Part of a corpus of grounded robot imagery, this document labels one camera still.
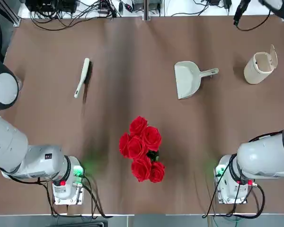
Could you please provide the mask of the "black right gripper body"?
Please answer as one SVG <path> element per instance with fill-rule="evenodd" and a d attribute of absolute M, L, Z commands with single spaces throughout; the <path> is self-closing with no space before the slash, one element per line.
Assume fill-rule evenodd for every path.
<path fill-rule="evenodd" d="M 241 0 L 237 9 L 236 13 L 244 13 L 250 3 L 250 0 Z"/>

